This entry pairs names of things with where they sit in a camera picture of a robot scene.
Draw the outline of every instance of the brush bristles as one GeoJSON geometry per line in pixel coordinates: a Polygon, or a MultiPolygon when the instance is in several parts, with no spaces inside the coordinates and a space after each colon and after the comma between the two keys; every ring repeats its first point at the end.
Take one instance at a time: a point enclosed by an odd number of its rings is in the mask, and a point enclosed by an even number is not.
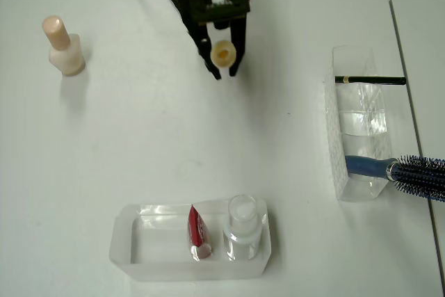
{"type": "Polygon", "coordinates": [[[445,160],[403,156],[393,178],[399,191],[445,202],[445,160]]]}

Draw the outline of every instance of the pink bottle cap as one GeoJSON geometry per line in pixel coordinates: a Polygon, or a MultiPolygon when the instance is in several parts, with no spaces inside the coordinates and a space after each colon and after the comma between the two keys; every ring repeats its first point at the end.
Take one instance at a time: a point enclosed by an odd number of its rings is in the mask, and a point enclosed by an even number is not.
{"type": "Polygon", "coordinates": [[[54,49],[65,50],[68,48],[70,37],[60,17],[57,15],[47,17],[43,20],[42,28],[54,49]]]}

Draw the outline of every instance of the small round object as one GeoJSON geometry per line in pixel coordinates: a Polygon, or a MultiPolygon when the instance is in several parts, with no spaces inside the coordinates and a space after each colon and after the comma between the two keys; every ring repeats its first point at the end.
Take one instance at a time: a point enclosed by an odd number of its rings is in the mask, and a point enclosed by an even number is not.
{"type": "Polygon", "coordinates": [[[219,41],[211,52],[210,59],[216,67],[231,67],[236,60],[236,49],[230,41],[219,41]]]}

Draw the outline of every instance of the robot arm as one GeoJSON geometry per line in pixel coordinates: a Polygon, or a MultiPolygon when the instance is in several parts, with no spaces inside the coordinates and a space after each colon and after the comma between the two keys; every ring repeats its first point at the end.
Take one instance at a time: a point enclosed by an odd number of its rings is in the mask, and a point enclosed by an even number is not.
{"type": "Polygon", "coordinates": [[[229,69],[231,77],[241,63],[245,51],[246,17],[250,11],[250,0],[172,0],[181,14],[182,22],[198,48],[207,69],[215,79],[221,79],[219,69],[210,58],[211,41],[207,23],[213,22],[216,29],[230,28],[232,43],[236,49],[236,60],[229,69]]]}

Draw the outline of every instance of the clear plastic tray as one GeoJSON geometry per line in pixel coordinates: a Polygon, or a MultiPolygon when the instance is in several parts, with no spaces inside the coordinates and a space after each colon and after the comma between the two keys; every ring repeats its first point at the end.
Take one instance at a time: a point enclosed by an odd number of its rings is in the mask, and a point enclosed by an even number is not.
{"type": "Polygon", "coordinates": [[[376,75],[378,73],[371,48],[344,46],[333,49],[332,71],[325,83],[326,113],[331,164],[336,178],[334,184],[340,200],[372,200],[388,183],[385,179],[355,174],[349,174],[345,178],[344,172],[341,171],[346,168],[343,155],[368,156],[374,159],[391,157],[385,103],[380,85],[339,83],[335,87],[333,84],[331,86],[334,82],[333,76],[376,75]],[[337,156],[332,156],[332,151],[339,145],[341,153],[337,150],[337,156]]]}
{"type": "Polygon", "coordinates": [[[191,204],[129,205],[115,220],[109,257],[137,281],[237,280],[263,273],[270,257],[267,207],[257,200],[263,230],[260,250],[251,260],[230,261],[223,242],[223,220],[229,200],[193,206],[209,228],[212,254],[199,262],[192,258],[187,240],[191,204]]]}

